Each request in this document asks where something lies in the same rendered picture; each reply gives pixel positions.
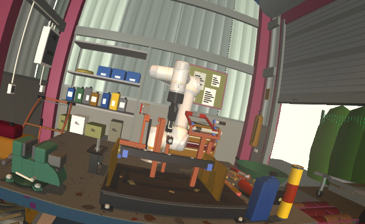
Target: gray wall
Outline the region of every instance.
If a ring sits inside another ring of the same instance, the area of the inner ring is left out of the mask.
[[[365,0],[287,24],[279,103],[365,106]]]
[[[37,101],[37,96],[42,95],[39,92],[38,79],[15,75],[14,84],[17,85],[15,94],[7,94],[8,84],[11,83],[13,74],[9,72],[3,73],[3,79],[1,81],[0,88],[0,120],[14,122],[23,125],[30,110]],[[39,124],[41,114],[41,105],[32,114],[29,123],[35,125]],[[24,133],[31,134],[33,136],[38,135],[38,128],[27,125],[24,128]]]
[[[66,98],[67,94],[67,88],[70,86],[65,85],[64,91],[61,99]],[[150,104],[150,110],[149,115],[152,119],[152,125],[156,126],[157,121],[159,117],[167,119],[167,113],[168,113],[168,105],[163,105],[160,103],[153,103],[148,101],[140,101],[141,103],[148,103]],[[135,105],[135,99],[127,97],[127,112],[133,112],[134,111],[134,105]],[[60,114],[67,113],[67,107],[61,106],[60,107]],[[76,106],[72,107],[71,114],[84,114],[90,116],[89,122],[97,122],[107,125],[107,129],[105,132],[105,135],[108,135],[108,129],[109,124],[112,119],[118,119],[121,121],[124,121],[123,123],[123,130],[122,130],[122,136],[121,138],[128,140],[130,137],[131,128],[134,128],[134,138],[133,141],[138,142],[139,137],[141,135],[141,129],[142,129],[142,122],[143,122],[143,114],[139,114],[135,119],[135,124],[133,127],[133,118],[127,117],[124,115],[119,115],[117,113],[113,113],[112,111],[107,111],[104,109],[98,108],[92,108],[92,107],[85,107],[77,104]],[[216,115],[207,115],[210,121],[213,121],[213,119],[218,119],[220,121],[227,122],[227,126],[220,126],[223,135],[221,136],[220,141],[217,143],[216,148],[216,154],[215,157],[217,160],[220,161],[227,161],[231,164],[235,162],[235,156],[238,151],[240,136],[242,134],[243,129],[243,121],[237,121],[234,119],[229,118],[222,118],[217,117]],[[197,122],[205,122],[204,119],[196,119],[193,118],[192,121]]]

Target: blue bin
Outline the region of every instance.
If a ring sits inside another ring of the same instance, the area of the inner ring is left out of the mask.
[[[270,175],[257,178],[254,183],[246,211],[246,218],[252,222],[264,221],[270,216],[279,188],[278,174],[271,171]]]
[[[140,78],[141,74],[137,72],[127,72],[126,74],[126,81],[129,82],[139,83]]]
[[[75,88],[68,88],[67,101],[73,101],[75,99]]]
[[[97,75],[101,77],[110,78],[112,74],[112,68],[98,66]]]
[[[126,71],[114,68],[114,69],[112,69],[112,76],[111,77],[114,78],[114,79],[125,80],[126,79]]]
[[[101,107],[102,108],[109,108],[109,101],[111,100],[111,93],[103,93],[102,94],[102,100],[101,100]]]

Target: striped post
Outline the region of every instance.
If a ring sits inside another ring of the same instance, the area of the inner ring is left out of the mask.
[[[290,169],[284,197],[282,198],[281,204],[277,211],[277,217],[281,220],[286,220],[289,216],[294,197],[296,197],[298,185],[300,184],[300,179],[303,174],[303,169],[304,167],[299,165],[292,165],[292,168]]]

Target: green bowl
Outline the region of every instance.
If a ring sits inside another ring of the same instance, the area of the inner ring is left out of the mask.
[[[285,180],[287,180],[289,177],[286,173],[280,171],[279,169],[249,160],[237,160],[236,167],[238,167],[240,171],[249,174],[250,178],[253,179],[257,179],[262,176],[269,176],[270,171],[274,171],[278,173],[277,179],[279,180],[279,184],[285,182]]]

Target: white paper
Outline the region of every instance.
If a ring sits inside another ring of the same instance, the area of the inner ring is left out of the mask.
[[[205,88],[205,92],[203,95],[202,104],[206,106],[214,106],[214,99],[216,98],[217,90],[212,88]]]
[[[195,77],[200,78],[200,90],[203,90],[205,87],[205,81],[206,81],[206,74],[202,72],[197,72],[193,74]]]
[[[213,74],[212,86],[218,88],[220,87],[220,82],[221,82],[221,76]]]

